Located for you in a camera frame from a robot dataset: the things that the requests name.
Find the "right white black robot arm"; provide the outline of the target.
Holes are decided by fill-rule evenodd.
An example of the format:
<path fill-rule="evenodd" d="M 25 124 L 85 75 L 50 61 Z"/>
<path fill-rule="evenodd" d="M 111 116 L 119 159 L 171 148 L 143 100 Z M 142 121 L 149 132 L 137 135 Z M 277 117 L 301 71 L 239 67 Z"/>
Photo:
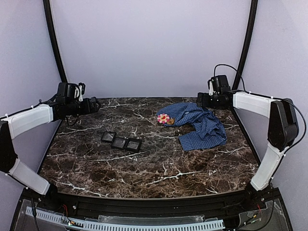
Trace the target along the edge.
<path fill-rule="evenodd" d="M 235 108 L 262 115 L 269 120 L 267 149 L 256 174 L 245 188 L 247 204 L 266 189 L 287 151 L 295 145 L 299 134 L 296 107 L 291 99 L 274 98 L 246 90 L 232 90 L 227 77 L 211 77 L 207 82 L 209 92 L 198 93 L 197 106 L 202 108 Z"/>

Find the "blue checkered shirt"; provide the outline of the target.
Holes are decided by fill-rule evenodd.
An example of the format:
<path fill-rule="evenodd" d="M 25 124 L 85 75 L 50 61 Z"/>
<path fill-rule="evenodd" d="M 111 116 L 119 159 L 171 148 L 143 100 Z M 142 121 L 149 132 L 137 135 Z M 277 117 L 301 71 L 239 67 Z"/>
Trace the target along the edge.
<path fill-rule="evenodd" d="M 168 105 L 156 113 L 156 116 L 166 114 L 174 119 L 172 125 L 180 127 L 190 124 L 194 131 L 179 136 L 184 151 L 211 149 L 227 143 L 227 135 L 221 121 L 208 109 L 198 107 L 196 103 L 184 102 Z"/>

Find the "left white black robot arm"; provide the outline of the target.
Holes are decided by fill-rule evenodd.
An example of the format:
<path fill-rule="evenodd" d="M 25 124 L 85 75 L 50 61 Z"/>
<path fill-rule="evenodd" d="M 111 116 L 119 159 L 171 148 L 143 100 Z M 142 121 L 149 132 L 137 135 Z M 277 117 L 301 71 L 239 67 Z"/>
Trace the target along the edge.
<path fill-rule="evenodd" d="M 15 153 L 13 140 L 40 125 L 99 111 L 96 97 L 84 98 L 85 84 L 64 83 L 49 100 L 6 115 L 0 119 L 0 170 L 17 182 L 55 203 L 59 202 L 57 187 L 23 163 Z"/>

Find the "gold round brooch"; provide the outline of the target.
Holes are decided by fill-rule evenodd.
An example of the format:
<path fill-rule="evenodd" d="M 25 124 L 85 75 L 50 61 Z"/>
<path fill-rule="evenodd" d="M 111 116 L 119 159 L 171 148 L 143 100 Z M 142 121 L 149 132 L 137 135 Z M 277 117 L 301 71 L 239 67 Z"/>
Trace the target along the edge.
<path fill-rule="evenodd" d="M 167 124 L 168 125 L 173 125 L 175 123 L 175 119 L 174 118 L 170 118 L 168 121 L 167 121 Z"/>

